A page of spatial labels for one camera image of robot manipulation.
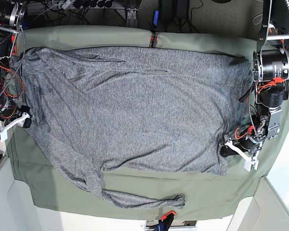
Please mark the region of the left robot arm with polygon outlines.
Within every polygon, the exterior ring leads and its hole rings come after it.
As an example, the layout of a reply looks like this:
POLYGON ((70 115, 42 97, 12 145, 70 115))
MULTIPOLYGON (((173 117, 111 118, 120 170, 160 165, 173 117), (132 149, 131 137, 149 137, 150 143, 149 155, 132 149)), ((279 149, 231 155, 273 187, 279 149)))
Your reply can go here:
POLYGON ((221 155, 255 160, 265 140, 280 131, 281 104, 289 98, 289 0, 263 1, 261 29, 252 60, 253 83, 239 99, 255 97, 250 122, 226 135, 221 155))

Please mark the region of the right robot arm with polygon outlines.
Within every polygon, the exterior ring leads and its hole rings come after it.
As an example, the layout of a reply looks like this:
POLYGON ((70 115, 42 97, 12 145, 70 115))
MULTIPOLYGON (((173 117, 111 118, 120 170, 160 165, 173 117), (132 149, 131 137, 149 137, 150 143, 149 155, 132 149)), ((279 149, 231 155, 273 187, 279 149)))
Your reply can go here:
POLYGON ((17 106, 15 100, 24 93, 25 86, 18 67, 10 67, 10 59, 16 55, 16 39, 23 32, 22 21, 26 13, 27 0, 0 0, 0 121, 8 125, 27 115, 17 126, 29 128, 32 115, 28 106, 17 106))

